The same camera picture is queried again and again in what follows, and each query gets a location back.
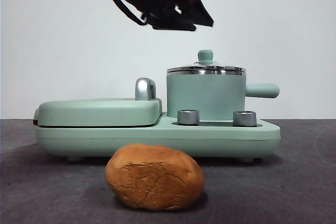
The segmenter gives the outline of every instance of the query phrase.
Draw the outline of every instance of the pot handle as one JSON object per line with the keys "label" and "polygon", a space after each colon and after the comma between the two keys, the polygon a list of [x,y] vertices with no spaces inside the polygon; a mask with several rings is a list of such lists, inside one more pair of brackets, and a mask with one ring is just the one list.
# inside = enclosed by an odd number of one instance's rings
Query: pot handle
{"label": "pot handle", "polygon": [[247,84],[247,97],[275,98],[279,95],[279,86],[274,83]]}

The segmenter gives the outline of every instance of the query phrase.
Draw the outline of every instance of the stainless steel lid rim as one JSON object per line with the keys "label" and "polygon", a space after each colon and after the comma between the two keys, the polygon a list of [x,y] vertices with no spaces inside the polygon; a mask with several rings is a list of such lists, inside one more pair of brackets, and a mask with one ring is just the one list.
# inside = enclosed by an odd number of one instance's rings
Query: stainless steel lid rim
{"label": "stainless steel lid rim", "polygon": [[178,68],[169,68],[167,73],[178,71],[193,71],[193,70],[216,70],[216,71],[234,71],[234,72],[246,72],[245,68],[231,67],[231,66],[187,66]]}
{"label": "stainless steel lid rim", "polygon": [[184,71],[171,71],[167,73],[167,76],[175,75],[175,74],[190,74],[190,75],[198,75],[198,74],[228,74],[233,76],[245,76],[246,73],[242,71],[228,71],[228,70],[184,70]]}

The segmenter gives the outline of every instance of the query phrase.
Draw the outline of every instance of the appliance foot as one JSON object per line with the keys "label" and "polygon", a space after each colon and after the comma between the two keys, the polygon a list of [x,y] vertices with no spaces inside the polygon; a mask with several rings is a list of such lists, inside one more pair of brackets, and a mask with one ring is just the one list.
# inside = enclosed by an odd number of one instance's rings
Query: appliance foot
{"label": "appliance foot", "polygon": [[254,159],[252,157],[238,157],[236,158],[236,160],[241,163],[253,163],[254,162]]}
{"label": "appliance foot", "polygon": [[84,160],[84,157],[75,157],[75,156],[68,156],[68,161],[70,162],[78,162]]}

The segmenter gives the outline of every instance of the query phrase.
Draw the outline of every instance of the gray table surface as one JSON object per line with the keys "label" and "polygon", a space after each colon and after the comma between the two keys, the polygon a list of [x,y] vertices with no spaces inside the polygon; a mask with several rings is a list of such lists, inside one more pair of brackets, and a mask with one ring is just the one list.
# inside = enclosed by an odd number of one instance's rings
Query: gray table surface
{"label": "gray table surface", "polygon": [[197,158],[204,193],[187,210],[125,207],[104,178],[108,158],[69,163],[36,144],[31,120],[1,120],[1,223],[336,223],[336,120],[268,120],[274,155],[241,164]]}

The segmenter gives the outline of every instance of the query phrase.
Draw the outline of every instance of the bread crust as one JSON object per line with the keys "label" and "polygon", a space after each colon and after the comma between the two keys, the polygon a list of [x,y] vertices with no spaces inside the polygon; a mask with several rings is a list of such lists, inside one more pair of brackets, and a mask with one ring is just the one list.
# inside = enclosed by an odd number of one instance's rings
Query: bread crust
{"label": "bread crust", "polygon": [[186,208],[204,188],[204,175],[197,162],[163,145],[121,147],[106,165],[105,176],[115,195],[132,208]]}

